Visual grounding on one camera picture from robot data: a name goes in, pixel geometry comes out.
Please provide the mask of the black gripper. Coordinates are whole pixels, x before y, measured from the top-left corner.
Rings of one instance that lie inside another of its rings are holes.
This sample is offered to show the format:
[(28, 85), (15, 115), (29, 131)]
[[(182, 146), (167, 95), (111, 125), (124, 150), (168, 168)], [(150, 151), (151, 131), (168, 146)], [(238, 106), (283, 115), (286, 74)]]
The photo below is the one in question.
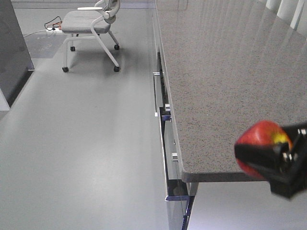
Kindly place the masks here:
[(270, 183), (273, 194), (292, 198), (307, 190), (307, 123), (284, 126), (293, 141), (273, 145), (235, 144), (235, 158), (249, 176)]

